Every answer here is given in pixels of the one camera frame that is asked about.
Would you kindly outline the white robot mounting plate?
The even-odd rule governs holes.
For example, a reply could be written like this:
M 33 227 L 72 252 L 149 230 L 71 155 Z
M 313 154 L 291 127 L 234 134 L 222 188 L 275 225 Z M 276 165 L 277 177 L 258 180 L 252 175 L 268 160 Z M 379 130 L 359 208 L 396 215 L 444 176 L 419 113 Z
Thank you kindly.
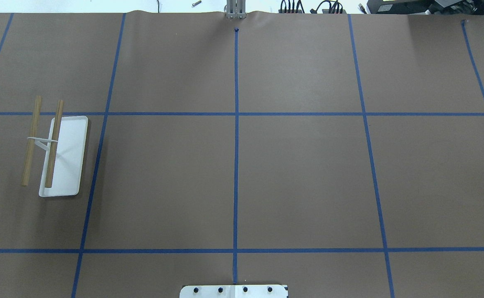
M 179 293 L 180 298 L 288 298 L 286 285 L 189 285 Z

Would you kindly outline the white towel rack base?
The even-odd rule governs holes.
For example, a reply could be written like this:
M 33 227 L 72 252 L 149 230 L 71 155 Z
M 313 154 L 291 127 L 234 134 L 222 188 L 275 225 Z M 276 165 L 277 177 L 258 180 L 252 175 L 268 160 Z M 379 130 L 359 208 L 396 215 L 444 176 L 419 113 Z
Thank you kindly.
M 40 197 L 68 197 L 79 193 L 88 124 L 89 119 L 85 115 L 62 117 L 56 141 L 55 166 L 50 188 L 45 186 L 50 148 L 45 139 L 40 142 L 40 147 L 46 150 L 38 190 Z

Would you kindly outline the aluminium frame post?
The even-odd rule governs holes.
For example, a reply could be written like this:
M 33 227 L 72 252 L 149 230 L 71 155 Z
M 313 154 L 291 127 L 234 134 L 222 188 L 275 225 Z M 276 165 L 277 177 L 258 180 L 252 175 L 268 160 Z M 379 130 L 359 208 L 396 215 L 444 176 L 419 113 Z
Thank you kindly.
M 245 19 L 247 17 L 246 0 L 227 0 L 225 15 L 227 19 Z

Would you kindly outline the black equipment box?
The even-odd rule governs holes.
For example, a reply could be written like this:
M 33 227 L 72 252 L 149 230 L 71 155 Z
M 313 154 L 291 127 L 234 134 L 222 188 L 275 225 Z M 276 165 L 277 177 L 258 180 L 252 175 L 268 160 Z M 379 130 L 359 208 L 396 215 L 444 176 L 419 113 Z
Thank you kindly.
M 368 0 L 371 14 L 484 15 L 484 0 Z

